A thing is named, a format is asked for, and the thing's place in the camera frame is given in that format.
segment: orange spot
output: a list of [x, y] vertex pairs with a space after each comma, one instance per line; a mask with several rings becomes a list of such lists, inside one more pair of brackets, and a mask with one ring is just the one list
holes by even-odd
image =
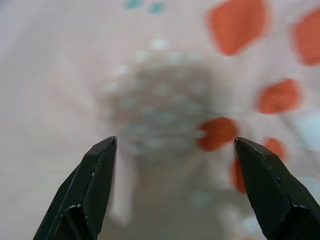
[[240, 193], [247, 193], [239, 159], [235, 159], [230, 168], [231, 182]]
[[283, 161], [286, 159], [287, 154], [286, 154], [285, 146], [278, 139], [275, 139], [273, 137], [268, 137], [265, 140], [263, 146], [269, 149], [274, 154], [276, 154]]
[[235, 55], [257, 39], [267, 25], [263, 0], [229, 0], [210, 9], [206, 22], [210, 37], [225, 55]]
[[320, 8], [310, 12], [294, 26], [296, 48], [306, 65], [320, 63]]
[[285, 78], [262, 91], [257, 108], [263, 114], [276, 114], [292, 110], [300, 102], [301, 93], [297, 82], [293, 79]]
[[199, 129], [206, 132], [203, 138], [197, 140], [199, 146], [205, 151], [214, 151], [233, 141], [238, 132], [236, 123], [226, 117], [207, 121]]

